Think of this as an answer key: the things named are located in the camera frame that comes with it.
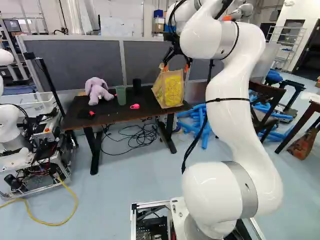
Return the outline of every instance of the red object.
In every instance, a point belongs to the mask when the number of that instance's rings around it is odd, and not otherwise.
[[[232,17],[230,15],[224,16],[222,21],[232,21]]]
[[[131,105],[130,108],[131,109],[139,109],[140,105],[138,103],[136,103],[136,104]]]

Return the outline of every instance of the black table leg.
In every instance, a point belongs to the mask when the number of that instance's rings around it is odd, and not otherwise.
[[[171,139],[171,135],[173,132],[172,127],[174,125],[174,118],[175,118],[175,114],[170,113],[167,115],[166,126],[162,121],[158,122],[158,126],[160,128],[160,131],[162,132],[162,135],[164,137],[164,141],[166,142],[166,144],[172,154],[175,154],[177,152],[176,146]]]
[[[79,144],[78,144],[75,132],[70,130],[70,131],[67,131],[67,133],[70,134],[70,137],[73,139],[75,146],[78,148]]]
[[[90,174],[96,175],[99,171],[100,148],[103,132],[98,131],[95,137],[92,127],[84,127],[83,131],[92,152]]]
[[[276,154],[279,154],[284,147],[290,142],[290,140],[299,132],[299,130],[306,124],[309,118],[314,114],[315,109],[312,104],[308,107],[308,109],[304,112],[300,120],[296,123],[294,128],[289,132],[288,136],[280,143],[277,149],[274,151]]]
[[[315,120],[315,122],[309,127],[309,129],[308,129],[307,131],[311,130],[312,128],[317,127],[317,125],[318,125],[319,123],[320,123],[320,117],[318,117],[318,119]]]
[[[94,154],[92,156],[92,161],[91,161],[91,169],[90,169],[90,174],[91,175],[96,175],[99,171],[99,160],[100,160],[100,148],[101,148],[101,143],[102,143],[102,131],[98,131],[96,133],[95,137],[95,143],[94,143]]]

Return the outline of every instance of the computer monitor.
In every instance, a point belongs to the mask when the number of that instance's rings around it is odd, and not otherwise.
[[[3,22],[8,32],[22,32],[17,19],[3,19]]]

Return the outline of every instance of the purple stuffed animal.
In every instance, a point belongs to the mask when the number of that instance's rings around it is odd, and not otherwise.
[[[95,76],[85,82],[84,89],[85,94],[87,96],[90,96],[90,106],[97,105],[99,99],[101,99],[102,97],[107,101],[115,97],[108,92],[108,85],[105,80]]]

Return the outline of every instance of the white robot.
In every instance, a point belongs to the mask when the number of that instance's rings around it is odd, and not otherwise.
[[[187,57],[224,62],[206,88],[206,110],[212,131],[233,155],[233,161],[204,159],[183,173],[183,197],[170,201],[181,213],[173,216],[178,240],[222,239],[238,219],[269,214],[283,199],[282,180],[254,130],[248,99],[249,77],[266,40],[253,24],[217,20],[230,3],[182,0],[166,15]],[[247,17],[237,14],[247,7],[232,13],[234,19]]]
[[[0,49],[0,66],[6,66],[14,62],[13,55]],[[4,81],[0,76],[0,97],[4,92]],[[0,144],[6,150],[16,150],[24,142],[20,130],[17,127],[17,120],[20,110],[13,105],[0,105]]]

